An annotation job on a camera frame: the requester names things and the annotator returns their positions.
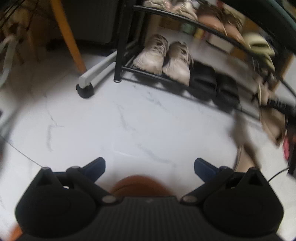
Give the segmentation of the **tan lace-up shoe left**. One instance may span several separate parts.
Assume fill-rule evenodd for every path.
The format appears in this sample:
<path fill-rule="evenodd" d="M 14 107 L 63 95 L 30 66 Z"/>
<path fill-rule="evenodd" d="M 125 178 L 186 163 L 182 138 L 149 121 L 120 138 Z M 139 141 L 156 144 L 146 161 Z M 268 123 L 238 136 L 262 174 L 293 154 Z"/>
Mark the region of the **tan lace-up shoe left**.
<path fill-rule="evenodd" d="M 227 36 L 224 24 L 222 23 L 222 13 L 217 6 L 201 5 L 197 10 L 198 21 L 214 30 Z"/>

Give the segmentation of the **orange round object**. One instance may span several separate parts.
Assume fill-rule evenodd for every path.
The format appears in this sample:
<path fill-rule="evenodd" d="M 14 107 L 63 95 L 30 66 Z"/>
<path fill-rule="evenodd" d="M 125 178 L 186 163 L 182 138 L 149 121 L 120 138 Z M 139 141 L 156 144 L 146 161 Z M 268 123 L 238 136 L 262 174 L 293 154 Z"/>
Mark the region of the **orange round object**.
<path fill-rule="evenodd" d="M 164 197 L 174 194 L 151 177 L 133 175 L 118 181 L 110 191 L 116 197 Z"/>

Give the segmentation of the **beige crossover slipper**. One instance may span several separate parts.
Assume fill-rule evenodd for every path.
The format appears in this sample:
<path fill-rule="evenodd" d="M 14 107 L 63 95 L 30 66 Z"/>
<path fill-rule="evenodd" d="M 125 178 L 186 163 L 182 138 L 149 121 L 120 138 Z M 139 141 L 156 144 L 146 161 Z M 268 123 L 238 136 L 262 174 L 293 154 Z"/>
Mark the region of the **beige crossover slipper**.
<path fill-rule="evenodd" d="M 283 113 L 271 107 L 271 104 L 277 102 L 278 98 L 263 83 L 258 84 L 257 95 L 262 128 L 269 139 L 279 147 L 285 138 L 286 119 Z"/>
<path fill-rule="evenodd" d="M 257 167 L 256 162 L 247 153 L 244 145 L 238 147 L 234 172 L 246 173 L 250 168 Z"/>

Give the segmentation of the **right black slide sandal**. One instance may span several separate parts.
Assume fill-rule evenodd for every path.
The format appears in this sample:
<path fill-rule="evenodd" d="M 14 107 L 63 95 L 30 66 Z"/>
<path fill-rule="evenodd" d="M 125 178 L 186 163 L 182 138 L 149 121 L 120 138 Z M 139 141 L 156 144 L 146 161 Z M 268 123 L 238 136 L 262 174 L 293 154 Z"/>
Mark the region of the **right black slide sandal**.
<path fill-rule="evenodd" d="M 236 81 L 225 74 L 216 73 L 216 97 L 214 103 L 225 112 L 240 106 Z"/>

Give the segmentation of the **grey caster leg with wheel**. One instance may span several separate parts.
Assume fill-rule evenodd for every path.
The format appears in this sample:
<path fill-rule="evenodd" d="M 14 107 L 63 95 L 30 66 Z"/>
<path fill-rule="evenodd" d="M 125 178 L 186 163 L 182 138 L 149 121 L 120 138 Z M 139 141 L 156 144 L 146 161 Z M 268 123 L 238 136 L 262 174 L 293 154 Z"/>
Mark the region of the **grey caster leg with wheel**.
<path fill-rule="evenodd" d="M 116 56 L 117 51 L 114 51 L 79 77 L 76 91 L 81 98 L 87 99 L 94 95 L 94 86 L 114 71 Z"/>

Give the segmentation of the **wooden chair leg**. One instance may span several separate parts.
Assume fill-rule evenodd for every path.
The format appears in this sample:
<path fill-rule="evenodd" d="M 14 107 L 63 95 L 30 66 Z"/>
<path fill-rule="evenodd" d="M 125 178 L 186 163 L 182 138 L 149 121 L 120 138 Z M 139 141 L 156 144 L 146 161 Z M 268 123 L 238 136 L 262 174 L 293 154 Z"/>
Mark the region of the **wooden chair leg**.
<path fill-rule="evenodd" d="M 73 58 L 73 61 L 78 69 L 78 71 L 83 74 L 86 72 L 86 66 L 81 57 L 80 51 L 74 39 L 74 35 L 70 28 L 70 25 L 67 20 L 67 16 L 65 14 L 62 1 L 61 0 L 50 0 L 52 10 L 63 36 L 63 39 L 68 47 L 68 50 Z"/>

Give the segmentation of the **black slide sandal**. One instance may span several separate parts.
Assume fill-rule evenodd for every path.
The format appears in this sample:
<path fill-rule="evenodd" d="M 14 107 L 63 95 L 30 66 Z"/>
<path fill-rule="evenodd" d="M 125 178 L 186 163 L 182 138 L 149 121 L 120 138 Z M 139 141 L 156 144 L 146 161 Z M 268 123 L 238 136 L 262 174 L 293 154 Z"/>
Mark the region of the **black slide sandal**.
<path fill-rule="evenodd" d="M 190 82 L 188 92 L 202 101 L 209 101 L 216 96 L 217 81 L 213 67 L 199 61 L 190 66 Z"/>
<path fill-rule="evenodd" d="M 214 103 L 225 112 L 240 106 L 236 81 L 225 74 L 216 73 L 216 97 Z"/>

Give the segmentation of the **cream slide sandal lower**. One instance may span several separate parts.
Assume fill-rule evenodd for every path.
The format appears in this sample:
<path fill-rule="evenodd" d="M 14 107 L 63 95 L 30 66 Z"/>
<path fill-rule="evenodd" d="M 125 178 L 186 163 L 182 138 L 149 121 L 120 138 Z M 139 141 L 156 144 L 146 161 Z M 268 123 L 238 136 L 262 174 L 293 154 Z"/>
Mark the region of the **cream slide sandal lower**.
<path fill-rule="evenodd" d="M 272 72 L 275 71 L 275 66 L 273 64 L 272 58 L 268 54 L 263 54 L 259 56 L 260 59 L 260 67 L 265 68 L 267 70 L 271 70 Z"/>

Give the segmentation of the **cream slide sandal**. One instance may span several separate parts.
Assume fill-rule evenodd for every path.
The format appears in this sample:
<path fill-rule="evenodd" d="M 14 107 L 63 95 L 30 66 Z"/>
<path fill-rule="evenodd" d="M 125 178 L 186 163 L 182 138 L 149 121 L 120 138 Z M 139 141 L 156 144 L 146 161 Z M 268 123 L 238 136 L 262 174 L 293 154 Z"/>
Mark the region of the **cream slide sandal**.
<path fill-rule="evenodd" d="M 258 55 L 274 56 L 275 51 L 259 33 L 250 32 L 243 35 L 245 47 Z"/>
<path fill-rule="evenodd" d="M 275 66 L 273 64 L 272 58 L 268 54 L 263 54 L 259 56 L 260 59 L 260 67 L 265 68 L 267 70 L 271 70 L 272 72 L 275 71 Z"/>

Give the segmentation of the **pearl decorated shoe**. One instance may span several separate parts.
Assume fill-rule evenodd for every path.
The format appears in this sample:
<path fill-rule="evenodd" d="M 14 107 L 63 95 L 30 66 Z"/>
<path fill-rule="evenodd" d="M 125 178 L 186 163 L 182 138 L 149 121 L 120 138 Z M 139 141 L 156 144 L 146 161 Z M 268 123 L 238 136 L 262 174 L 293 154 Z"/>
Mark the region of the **pearl decorated shoe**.
<path fill-rule="evenodd" d="M 172 8 L 171 12 L 189 18 L 193 21 L 198 21 L 198 17 L 194 11 L 192 1 L 180 1 L 176 3 Z"/>
<path fill-rule="evenodd" d="M 156 9 L 163 9 L 163 10 L 170 10 L 171 8 L 171 1 L 167 0 L 147 0 L 143 2 L 143 6 L 147 8 L 156 8 Z"/>

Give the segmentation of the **left black slide sandal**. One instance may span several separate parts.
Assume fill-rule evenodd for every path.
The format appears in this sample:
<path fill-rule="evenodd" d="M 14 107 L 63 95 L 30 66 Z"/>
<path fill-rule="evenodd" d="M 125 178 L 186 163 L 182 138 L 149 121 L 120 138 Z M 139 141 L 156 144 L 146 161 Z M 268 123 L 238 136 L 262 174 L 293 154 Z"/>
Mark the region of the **left black slide sandal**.
<path fill-rule="evenodd" d="M 216 96 L 217 81 L 213 67 L 199 61 L 190 66 L 190 82 L 188 92 L 202 101 L 209 101 Z"/>

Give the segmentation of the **beige chunky sneaker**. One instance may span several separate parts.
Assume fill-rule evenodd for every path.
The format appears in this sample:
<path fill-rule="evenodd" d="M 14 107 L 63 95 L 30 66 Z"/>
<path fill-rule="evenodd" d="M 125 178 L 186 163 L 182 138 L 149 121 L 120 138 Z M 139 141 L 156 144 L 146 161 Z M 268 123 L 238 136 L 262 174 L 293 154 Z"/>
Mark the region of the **beige chunky sneaker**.
<path fill-rule="evenodd" d="M 148 73 L 161 75 L 167 51 L 167 39 L 159 34 L 152 35 L 144 49 L 133 60 L 133 65 Z"/>
<path fill-rule="evenodd" d="M 189 86 L 190 64 L 193 62 L 193 58 L 189 53 L 187 44 L 179 41 L 173 42 L 169 46 L 167 55 L 169 60 L 162 68 L 164 75 L 178 83 Z"/>

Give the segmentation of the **pearl decorated shoe right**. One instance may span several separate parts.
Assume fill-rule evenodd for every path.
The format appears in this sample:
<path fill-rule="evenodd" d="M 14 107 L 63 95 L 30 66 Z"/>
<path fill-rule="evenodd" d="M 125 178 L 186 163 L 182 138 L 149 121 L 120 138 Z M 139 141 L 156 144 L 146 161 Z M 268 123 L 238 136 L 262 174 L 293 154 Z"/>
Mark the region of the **pearl decorated shoe right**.
<path fill-rule="evenodd" d="M 192 1 L 180 1 L 176 3 L 172 8 L 171 12 L 189 18 L 193 21 L 198 21 L 198 17 L 194 11 Z"/>

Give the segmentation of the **tan lace-up shoe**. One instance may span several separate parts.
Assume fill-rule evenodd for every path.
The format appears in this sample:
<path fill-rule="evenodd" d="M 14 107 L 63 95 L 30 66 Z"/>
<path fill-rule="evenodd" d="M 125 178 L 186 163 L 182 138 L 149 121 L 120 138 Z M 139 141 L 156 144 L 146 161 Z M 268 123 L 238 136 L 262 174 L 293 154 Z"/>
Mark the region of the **tan lace-up shoe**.
<path fill-rule="evenodd" d="M 222 23 L 222 13 L 217 6 L 201 5 L 197 10 L 198 21 L 214 30 L 227 36 L 224 24 Z"/>
<path fill-rule="evenodd" d="M 227 36 L 244 45 L 245 40 L 241 35 L 241 29 L 243 27 L 241 20 L 232 13 L 226 13 L 223 18 L 223 25 Z"/>

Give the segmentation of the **left beige chunky sneaker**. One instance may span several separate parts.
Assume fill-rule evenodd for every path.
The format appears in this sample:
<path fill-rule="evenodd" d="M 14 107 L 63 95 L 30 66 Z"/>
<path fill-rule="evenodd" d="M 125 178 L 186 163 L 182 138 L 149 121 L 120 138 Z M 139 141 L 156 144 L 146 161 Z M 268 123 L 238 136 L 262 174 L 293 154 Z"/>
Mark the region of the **left beige chunky sneaker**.
<path fill-rule="evenodd" d="M 133 65 L 148 73 L 161 75 L 167 51 L 167 39 L 159 34 L 152 35 L 144 49 L 133 60 Z"/>

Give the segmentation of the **pearl decorated shoe left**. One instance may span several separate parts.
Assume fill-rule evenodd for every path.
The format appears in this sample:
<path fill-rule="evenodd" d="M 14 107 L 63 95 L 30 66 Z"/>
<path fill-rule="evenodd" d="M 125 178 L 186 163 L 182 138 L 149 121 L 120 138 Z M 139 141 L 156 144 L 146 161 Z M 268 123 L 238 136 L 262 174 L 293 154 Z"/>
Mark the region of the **pearl decorated shoe left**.
<path fill-rule="evenodd" d="M 156 8 L 156 9 L 163 9 L 163 10 L 170 10 L 171 8 L 171 1 L 167 0 L 147 0 L 143 2 L 143 6 L 147 8 Z"/>

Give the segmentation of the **tan lace-up shoe right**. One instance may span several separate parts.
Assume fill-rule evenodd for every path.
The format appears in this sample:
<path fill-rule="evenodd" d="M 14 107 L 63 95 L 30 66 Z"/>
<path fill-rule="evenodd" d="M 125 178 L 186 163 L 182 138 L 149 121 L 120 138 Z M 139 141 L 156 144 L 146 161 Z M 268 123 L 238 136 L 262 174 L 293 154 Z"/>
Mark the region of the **tan lace-up shoe right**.
<path fill-rule="evenodd" d="M 227 36 L 244 45 L 245 40 L 241 35 L 241 29 L 243 27 L 241 20 L 232 13 L 226 13 L 223 18 L 223 25 Z"/>

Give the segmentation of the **right beige chunky sneaker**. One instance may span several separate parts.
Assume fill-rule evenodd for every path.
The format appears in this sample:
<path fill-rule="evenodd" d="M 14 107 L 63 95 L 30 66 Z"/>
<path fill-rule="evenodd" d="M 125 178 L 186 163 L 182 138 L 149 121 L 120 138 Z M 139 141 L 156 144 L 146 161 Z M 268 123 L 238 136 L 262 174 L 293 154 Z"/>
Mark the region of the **right beige chunky sneaker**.
<path fill-rule="evenodd" d="M 190 64 L 193 62 L 193 58 L 189 53 L 187 44 L 179 41 L 173 42 L 169 46 L 167 55 L 169 60 L 162 68 L 164 75 L 178 83 L 189 86 Z"/>

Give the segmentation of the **cream slide sandal upper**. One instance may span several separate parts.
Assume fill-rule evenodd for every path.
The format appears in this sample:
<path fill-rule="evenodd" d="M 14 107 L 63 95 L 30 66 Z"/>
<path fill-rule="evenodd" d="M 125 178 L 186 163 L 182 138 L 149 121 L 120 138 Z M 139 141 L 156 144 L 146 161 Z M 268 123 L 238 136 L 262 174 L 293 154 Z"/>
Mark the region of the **cream slide sandal upper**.
<path fill-rule="evenodd" d="M 259 33 L 250 32 L 243 35 L 245 47 L 258 55 L 274 56 L 275 51 Z"/>

